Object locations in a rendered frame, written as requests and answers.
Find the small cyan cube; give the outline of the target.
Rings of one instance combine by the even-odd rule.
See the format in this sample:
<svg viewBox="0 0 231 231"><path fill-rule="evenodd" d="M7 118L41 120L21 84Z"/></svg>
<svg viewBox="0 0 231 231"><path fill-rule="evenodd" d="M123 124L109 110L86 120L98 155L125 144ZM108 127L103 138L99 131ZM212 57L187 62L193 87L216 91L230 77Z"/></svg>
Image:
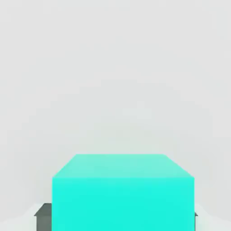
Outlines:
<svg viewBox="0 0 231 231"><path fill-rule="evenodd" d="M195 231L194 177L163 154L77 154L52 178L52 231Z"/></svg>

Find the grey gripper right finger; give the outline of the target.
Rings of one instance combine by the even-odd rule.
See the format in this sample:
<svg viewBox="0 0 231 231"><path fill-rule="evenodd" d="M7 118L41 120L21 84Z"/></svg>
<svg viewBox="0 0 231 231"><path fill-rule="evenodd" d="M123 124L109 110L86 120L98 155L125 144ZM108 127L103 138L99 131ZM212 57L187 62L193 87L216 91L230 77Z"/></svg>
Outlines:
<svg viewBox="0 0 231 231"><path fill-rule="evenodd" d="M208 214L204 208L196 203L197 213L195 231L231 231L231 222Z"/></svg>

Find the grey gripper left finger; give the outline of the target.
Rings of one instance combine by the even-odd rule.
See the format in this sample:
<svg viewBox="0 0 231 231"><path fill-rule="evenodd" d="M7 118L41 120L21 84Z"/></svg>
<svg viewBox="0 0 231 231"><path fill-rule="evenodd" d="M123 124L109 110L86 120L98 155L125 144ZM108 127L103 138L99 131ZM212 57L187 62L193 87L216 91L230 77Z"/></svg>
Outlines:
<svg viewBox="0 0 231 231"><path fill-rule="evenodd" d="M51 231L51 209L47 214L38 213L44 207L42 204L33 204L23 215L0 222L0 231Z"/></svg>

